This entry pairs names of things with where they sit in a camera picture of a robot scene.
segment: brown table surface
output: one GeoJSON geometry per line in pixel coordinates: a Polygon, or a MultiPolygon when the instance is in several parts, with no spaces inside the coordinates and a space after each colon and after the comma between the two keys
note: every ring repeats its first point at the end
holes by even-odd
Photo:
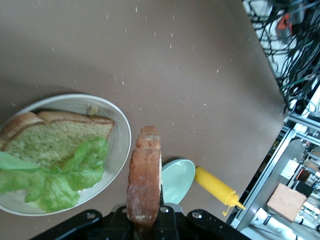
{"type": "MultiPolygon", "coordinates": [[[[64,93],[116,104],[132,139],[161,135],[162,162],[194,161],[241,196],[282,128],[284,101],[239,0],[0,0],[0,123],[64,93]]],[[[103,192],[63,213],[0,211],[2,239],[28,239],[85,210],[126,201],[128,162],[103,192]]],[[[194,182],[184,213],[227,207],[194,182]]]]}

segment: green lettuce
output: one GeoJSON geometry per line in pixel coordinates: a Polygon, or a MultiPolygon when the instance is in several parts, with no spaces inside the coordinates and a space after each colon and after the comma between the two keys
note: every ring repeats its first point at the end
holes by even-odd
{"type": "Polygon", "coordinates": [[[35,202],[47,213],[74,207],[78,191],[93,187],[102,179],[107,141],[98,136],[78,146],[63,167],[38,167],[0,151],[0,193],[27,190],[26,203],[35,202]]]}

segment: mustard bottle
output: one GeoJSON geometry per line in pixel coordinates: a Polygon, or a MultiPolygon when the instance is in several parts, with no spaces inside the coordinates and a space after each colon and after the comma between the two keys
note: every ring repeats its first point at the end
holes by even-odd
{"type": "Polygon", "coordinates": [[[224,216],[227,215],[230,207],[234,207],[236,205],[241,209],[246,209],[245,206],[239,202],[239,195],[236,194],[235,190],[202,167],[196,167],[194,179],[220,202],[224,205],[228,205],[228,210],[226,212],[222,212],[224,216]]]}

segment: light green bowl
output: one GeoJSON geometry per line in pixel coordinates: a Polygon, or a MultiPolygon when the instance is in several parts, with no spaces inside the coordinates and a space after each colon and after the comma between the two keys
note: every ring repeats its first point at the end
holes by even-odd
{"type": "Polygon", "coordinates": [[[196,168],[192,161],[177,159],[162,167],[164,203],[179,204],[189,191],[195,178],[196,168]]]}

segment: toast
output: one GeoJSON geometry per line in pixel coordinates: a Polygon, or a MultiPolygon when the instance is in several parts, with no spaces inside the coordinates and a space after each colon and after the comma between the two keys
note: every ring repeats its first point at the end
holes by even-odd
{"type": "Polygon", "coordinates": [[[63,166],[78,145],[108,139],[115,123],[108,117],[63,111],[27,112],[0,131],[0,150],[42,168],[63,166]]]}
{"type": "Polygon", "coordinates": [[[151,239],[160,207],[161,170],[158,131],[144,126],[131,156],[127,189],[127,215],[140,240],[151,239]]]}

